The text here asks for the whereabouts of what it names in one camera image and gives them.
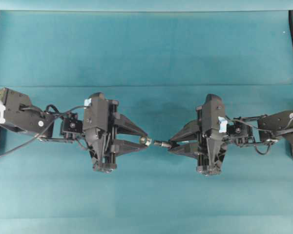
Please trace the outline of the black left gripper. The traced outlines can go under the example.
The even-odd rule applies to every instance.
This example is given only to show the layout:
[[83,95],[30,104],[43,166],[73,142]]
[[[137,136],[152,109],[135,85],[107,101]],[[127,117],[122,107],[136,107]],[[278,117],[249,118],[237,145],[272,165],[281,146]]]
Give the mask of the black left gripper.
[[131,153],[147,148],[144,144],[115,139],[117,133],[140,137],[146,137],[147,133],[126,116],[117,113],[117,101],[107,100],[109,102],[107,131],[99,128],[84,131],[84,138],[90,149],[93,170],[103,173],[111,173],[117,168],[114,153]]

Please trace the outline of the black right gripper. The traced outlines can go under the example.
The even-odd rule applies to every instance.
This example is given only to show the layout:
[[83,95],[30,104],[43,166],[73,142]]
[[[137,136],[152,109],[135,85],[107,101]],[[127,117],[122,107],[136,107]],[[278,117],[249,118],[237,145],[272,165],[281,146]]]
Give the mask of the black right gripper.
[[191,142],[176,147],[172,147],[168,151],[176,155],[182,155],[198,159],[196,171],[205,176],[215,176],[221,173],[221,166],[224,155],[227,151],[225,138],[227,132],[221,134],[215,130],[202,132],[202,106],[197,107],[198,120],[192,120],[187,123],[178,133],[176,133],[169,141],[181,142],[196,140],[200,133],[200,144]]

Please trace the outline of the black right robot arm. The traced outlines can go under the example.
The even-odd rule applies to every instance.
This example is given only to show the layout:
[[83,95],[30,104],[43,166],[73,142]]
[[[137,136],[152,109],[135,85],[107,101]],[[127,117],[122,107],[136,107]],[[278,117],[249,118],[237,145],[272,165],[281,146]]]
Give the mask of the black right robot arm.
[[214,109],[209,105],[197,107],[197,119],[168,141],[169,152],[196,159],[196,171],[205,176],[221,173],[229,144],[253,147],[258,154],[265,155],[258,146],[269,149],[284,138],[291,145],[293,157],[293,110],[233,119],[223,111],[219,105]]

